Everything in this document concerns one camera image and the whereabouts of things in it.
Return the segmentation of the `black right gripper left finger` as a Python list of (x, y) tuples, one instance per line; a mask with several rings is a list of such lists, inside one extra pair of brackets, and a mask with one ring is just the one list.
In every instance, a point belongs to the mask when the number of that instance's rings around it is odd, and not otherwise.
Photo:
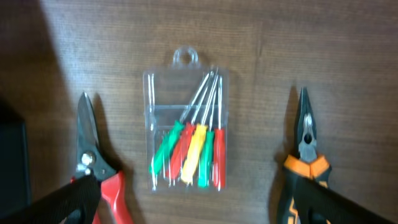
[(100, 198), (99, 182), (87, 175), (2, 218), (1, 223), (92, 223)]

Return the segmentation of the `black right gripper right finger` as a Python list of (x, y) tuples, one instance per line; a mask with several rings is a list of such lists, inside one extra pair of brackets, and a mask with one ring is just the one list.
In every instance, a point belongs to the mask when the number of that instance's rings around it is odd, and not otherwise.
[(331, 224), (393, 224), (392, 221), (303, 177), (296, 181), (294, 200), (302, 223), (317, 223), (321, 217)]

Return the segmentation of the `orange black needle-nose pliers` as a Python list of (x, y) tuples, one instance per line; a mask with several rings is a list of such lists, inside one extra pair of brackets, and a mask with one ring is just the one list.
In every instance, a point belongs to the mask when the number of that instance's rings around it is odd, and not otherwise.
[(295, 151), (287, 156), (282, 167), (285, 184), (277, 209), (278, 224), (300, 223), (293, 199), (295, 181), (298, 177), (306, 177), (328, 187), (332, 168), (326, 157), (317, 152), (316, 147), (317, 126), (307, 88), (303, 87), (300, 91), (295, 120)]

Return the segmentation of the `red handled snips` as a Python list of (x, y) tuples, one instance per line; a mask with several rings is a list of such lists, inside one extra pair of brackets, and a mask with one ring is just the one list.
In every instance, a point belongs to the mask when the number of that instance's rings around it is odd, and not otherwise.
[(95, 113), (86, 92), (78, 100), (76, 144), (76, 170), (72, 181), (86, 175), (96, 177), (101, 198), (107, 201), (116, 223), (133, 224), (125, 201), (124, 172), (110, 165), (100, 151)]

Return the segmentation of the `clear plastic screwdriver case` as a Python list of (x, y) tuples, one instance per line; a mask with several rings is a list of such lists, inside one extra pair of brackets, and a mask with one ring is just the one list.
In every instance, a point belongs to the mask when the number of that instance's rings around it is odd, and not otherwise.
[(229, 72), (183, 46), (170, 66), (144, 72), (143, 87), (149, 188), (224, 190)]

